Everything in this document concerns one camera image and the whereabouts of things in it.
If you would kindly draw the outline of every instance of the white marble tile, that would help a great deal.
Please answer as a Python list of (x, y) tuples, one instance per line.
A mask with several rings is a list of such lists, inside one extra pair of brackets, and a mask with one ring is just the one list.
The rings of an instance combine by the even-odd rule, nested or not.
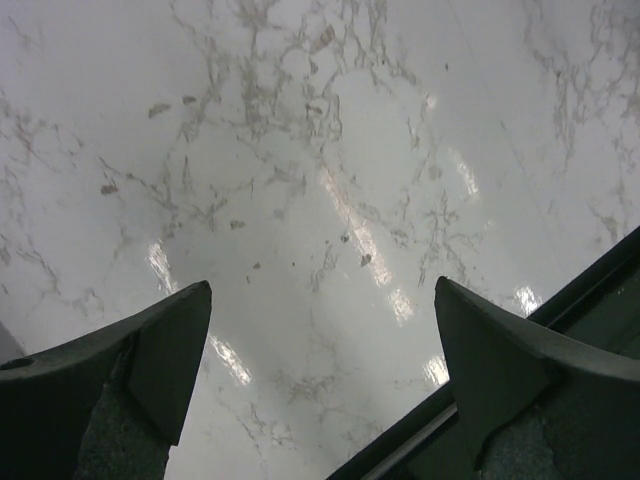
[(325, 477), (446, 381), (439, 275), (530, 313), (638, 223), (628, 5), (3, 3), (2, 322), (209, 280), (167, 478)]

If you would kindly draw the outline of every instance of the dark gray plastic part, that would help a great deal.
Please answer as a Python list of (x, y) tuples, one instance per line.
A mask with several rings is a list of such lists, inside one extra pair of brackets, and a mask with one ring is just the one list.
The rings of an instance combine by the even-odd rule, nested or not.
[(177, 444), (211, 315), (191, 285), (0, 366), (0, 478), (158, 478)]

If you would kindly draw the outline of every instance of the scuff mark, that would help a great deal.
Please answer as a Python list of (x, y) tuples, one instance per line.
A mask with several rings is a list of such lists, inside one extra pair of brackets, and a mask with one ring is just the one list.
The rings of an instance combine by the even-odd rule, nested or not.
[(160, 115), (162, 112), (166, 112), (171, 108), (171, 105), (168, 103), (156, 103), (153, 107), (149, 109), (149, 118), (153, 118), (156, 115)]

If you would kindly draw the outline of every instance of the hole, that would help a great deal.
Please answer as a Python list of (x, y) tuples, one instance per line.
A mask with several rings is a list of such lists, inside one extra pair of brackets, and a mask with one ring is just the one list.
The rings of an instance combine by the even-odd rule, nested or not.
[(33, 358), (16, 358), (15, 360), (11, 360), (0, 365), (0, 370), (14, 370), (16, 368), (28, 367), (29, 365), (33, 364), (33, 361)]

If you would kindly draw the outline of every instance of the marble floor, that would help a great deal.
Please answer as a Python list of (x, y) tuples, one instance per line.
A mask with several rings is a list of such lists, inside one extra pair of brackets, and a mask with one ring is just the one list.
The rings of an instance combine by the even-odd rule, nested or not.
[(213, 288), (169, 479), (320, 479), (640, 223), (634, 0), (0, 4), (0, 321)]

